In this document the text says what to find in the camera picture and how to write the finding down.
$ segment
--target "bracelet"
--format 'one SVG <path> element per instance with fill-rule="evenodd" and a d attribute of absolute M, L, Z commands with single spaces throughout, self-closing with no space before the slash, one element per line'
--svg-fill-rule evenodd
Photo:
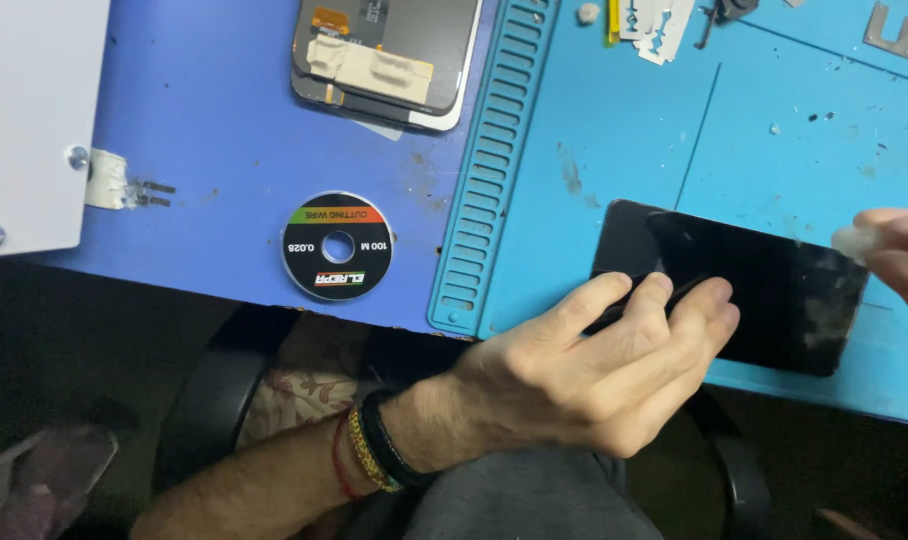
<path fill-rule="evenodd" d="M 361 461 L 361 466 L 364 468 L 364 472 L 367 473 L 367 477 L 370 478 L 377 487 L 388 493 L 400 491 L 403 486 L 399 485 L 397 480 L 390 477 L 371 454 L 370 448 L 367 446 L 366 438 L 364 437 L 364 426 L 362 425 L 361 414 L 356 405 L 351 408 L 347 418 L 347 424 L 350 426 L 350 439 L 351 442 L 354 443 L 354 453 L 357 455 L 357 459 Z"/>
<path fill-rule="evenodd" d="M 364 496 L 357 493 L 350 487 L 347 481 L 347 472 L 343 469 L 343 462 L 340 460 L 340 434 L 343 433 L 343 425 L 347 423 L 347 415 L 341 415 L 337 423 L 337 429 L 334 430 L 334 449 L 332 450 L 334 460 L 334 472 L 337 473 L 337 480 L 340 482 L 340 492 L 346 495 L 352 501 L 358 501 Z"/>
<path fill-rule="evenodd" d="M 361 403 L 360 416 L 364 438 L 370 445 L 370 452 L 389 478 L 396 479 L 395 481 L 404 487 L 425 485 L 433 480 L 436 474 L 414 471 L 400 456 L 384 426 L 381 403 L 392 395 L 388 390 L 378 390 Z"/>

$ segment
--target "black leather bracelet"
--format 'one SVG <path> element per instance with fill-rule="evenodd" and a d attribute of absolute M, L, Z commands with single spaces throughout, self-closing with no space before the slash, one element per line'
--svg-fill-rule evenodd
<path fill-rule="evenodd" d="M 374 455 L 374 459 L 377 460 L 377 464 L 398 484 L 405 487 L 425 485 L 433 480 L 436 474 L 414 471 L 400 457 L 384 427 L 384 420 L 381 418 L 381 404 L 392 396 L 393 393 L 388 390 L 378 390 L 364 399 L 360 410 L 364 425 L 364 438 L 367 439 L 367 446 Z"/>

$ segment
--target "wrist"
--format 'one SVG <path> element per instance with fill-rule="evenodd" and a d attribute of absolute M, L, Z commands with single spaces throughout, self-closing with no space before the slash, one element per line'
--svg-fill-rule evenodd
<path fill-rule="evenodd" d="M 469 413 L 460 385 L 447 374 L 423 380 L 381 405 L 394 447 L 421 473 L 447 469 L 489 451 Z"/>

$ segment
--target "white cotton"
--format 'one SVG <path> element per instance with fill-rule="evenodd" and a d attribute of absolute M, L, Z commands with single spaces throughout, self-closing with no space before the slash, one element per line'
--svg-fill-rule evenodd
<path fill-rule="evenodd" d="M 864 257 L 873 251 L 880 240 L 877 227 L 854 227 L 848 225 L 834 231 L 830 236 L 830 247 L 841 252 L 841 255 L 854 259 L 856 264 L 866 266 Z"/>
<path fill-rule="evenodd" d="M 580 24 L 594 24 L 594 21 L 597 20 L 597 16 L 600 14 L 601 7 L 593 3 L 584 4 L 577 10 L 577 17 L 580 19 Z"/>

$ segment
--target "black smartphone screen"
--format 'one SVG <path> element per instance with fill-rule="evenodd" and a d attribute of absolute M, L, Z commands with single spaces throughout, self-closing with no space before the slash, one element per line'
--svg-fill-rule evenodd
<path fill-rule="evenodd" d="M 721 277 L 741 322 L 719 358 L 827 377 L 840 364 L 868 271 L 829 248 L 624 199 L 607 208 L 591 276 L 624 272 L 637 285 L 667 274 L 667 309 Z M 588 334 L 616 322 L 627 298 Z"/>

